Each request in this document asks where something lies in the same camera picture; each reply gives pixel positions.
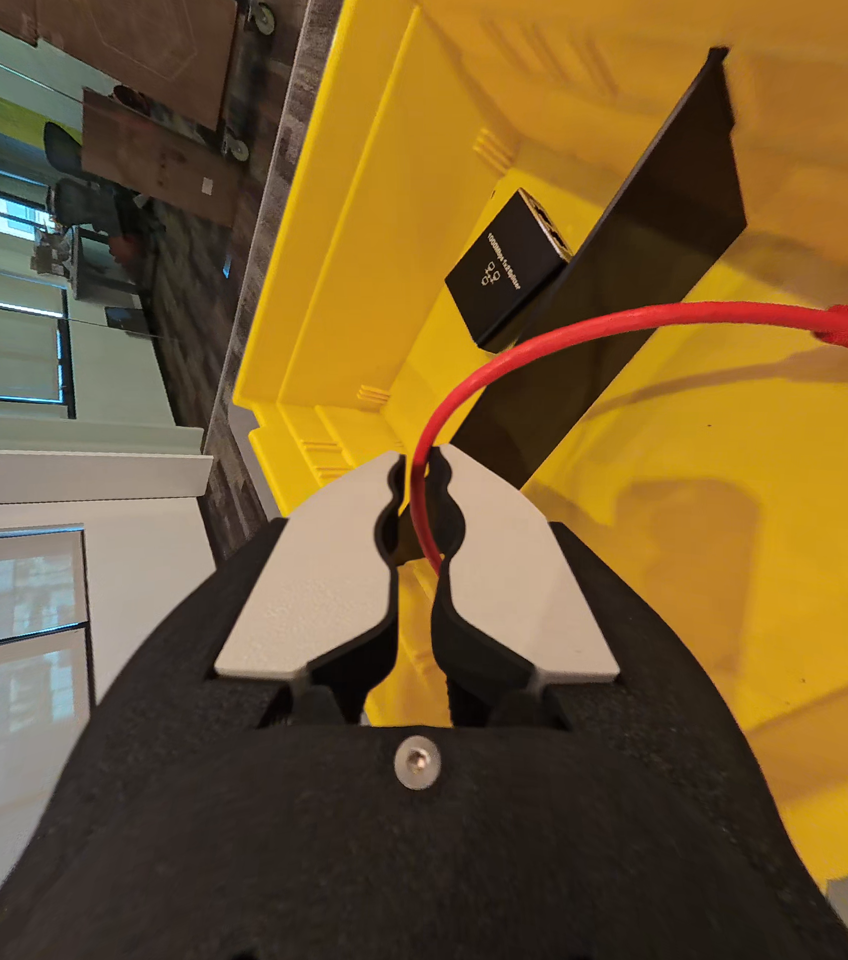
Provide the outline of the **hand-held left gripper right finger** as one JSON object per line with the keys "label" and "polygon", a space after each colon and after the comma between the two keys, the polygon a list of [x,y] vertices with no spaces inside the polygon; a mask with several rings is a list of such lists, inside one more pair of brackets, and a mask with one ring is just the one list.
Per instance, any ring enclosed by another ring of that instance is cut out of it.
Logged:
{"label": "hand-held left gripper right finger", "polygon": [[430,640],[453,726],[619,677],[557,535],[518,488],[444,444],[430,453],[430,506],[442,558]]}

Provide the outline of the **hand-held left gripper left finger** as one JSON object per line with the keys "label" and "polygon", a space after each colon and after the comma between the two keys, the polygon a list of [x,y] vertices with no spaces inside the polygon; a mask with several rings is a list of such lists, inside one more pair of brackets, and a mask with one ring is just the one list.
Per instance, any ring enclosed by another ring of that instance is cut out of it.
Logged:
{"label": "hand-held left gripper left finger", "polygon": [[323,688],[358,725],[398,654],[393,560],[406,457],[388,451],[324,486],[280,525],[214,662],[224,679]]}

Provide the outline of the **yellow plastic bin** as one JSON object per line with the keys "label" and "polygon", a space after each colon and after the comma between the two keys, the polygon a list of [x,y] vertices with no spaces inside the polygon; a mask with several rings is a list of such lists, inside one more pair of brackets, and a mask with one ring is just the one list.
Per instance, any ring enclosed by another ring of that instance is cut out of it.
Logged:
{"label": "yellow plastic bin", "polygon": [[[289,513],[486,359],[446,273],[517,189],[574,250],[712,47],[746,227],[692,302],[848,305],[848,2],[343,2],[234,400]],[[728,702],[848,879],[848,350],[653,334],[524,486]]]}

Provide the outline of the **black ethernet splitter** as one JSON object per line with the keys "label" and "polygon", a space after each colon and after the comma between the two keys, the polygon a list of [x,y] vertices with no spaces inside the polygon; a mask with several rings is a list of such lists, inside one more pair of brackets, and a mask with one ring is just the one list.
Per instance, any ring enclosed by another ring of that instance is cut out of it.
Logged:
{"label": "black ethernet splitter", "polygon": [[476,347],[497,353],[513,343],[527,310],[572,256],[543,206],[517,189],[445,277]]}

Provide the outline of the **framed window with blind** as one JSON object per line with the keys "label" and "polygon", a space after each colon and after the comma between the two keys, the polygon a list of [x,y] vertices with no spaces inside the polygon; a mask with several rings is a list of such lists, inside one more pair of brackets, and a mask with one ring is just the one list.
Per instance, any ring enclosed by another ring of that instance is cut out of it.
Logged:
{"label": "framed window with blind", "polygon": [[0,195],[0,416],[76,418],[68,294],[31,263],[51,226],[44,210]]}

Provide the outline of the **black flat plate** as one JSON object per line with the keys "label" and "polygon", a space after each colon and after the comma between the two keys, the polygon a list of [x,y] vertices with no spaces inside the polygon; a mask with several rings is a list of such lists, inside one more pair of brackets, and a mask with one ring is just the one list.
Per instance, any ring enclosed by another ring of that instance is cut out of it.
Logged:
{"label": "black flat plate", "polygon": [[[480,348],[496,354],[581,321],[679,303],[742,234],[729,52],[708,51],[579,250]],[[484,390],[453,445],[521,489],[651,333],[586,342],[511,373]]]}

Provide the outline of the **brown wooden panel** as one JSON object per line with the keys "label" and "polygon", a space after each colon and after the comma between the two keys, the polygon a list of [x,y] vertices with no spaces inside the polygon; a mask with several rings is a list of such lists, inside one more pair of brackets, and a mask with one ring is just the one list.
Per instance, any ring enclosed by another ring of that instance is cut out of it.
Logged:
{"label": "brown wooden panel", "polygon": [[87,87],[82,123],[86,172],[233,227],[241,181],[238,162]]}

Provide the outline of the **black office chair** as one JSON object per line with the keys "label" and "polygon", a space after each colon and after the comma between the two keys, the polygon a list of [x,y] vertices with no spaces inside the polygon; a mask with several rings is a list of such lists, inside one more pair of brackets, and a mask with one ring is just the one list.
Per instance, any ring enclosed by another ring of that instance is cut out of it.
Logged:
{"label": "black office chair", "polygon": [[142,212],[136,194],[98,174],[86,171],[82,147],[62,126],[46,122],[46,160],[62,178],[48,188],[47,210],[66,230],[88,227],[110,237],[142,234]]}

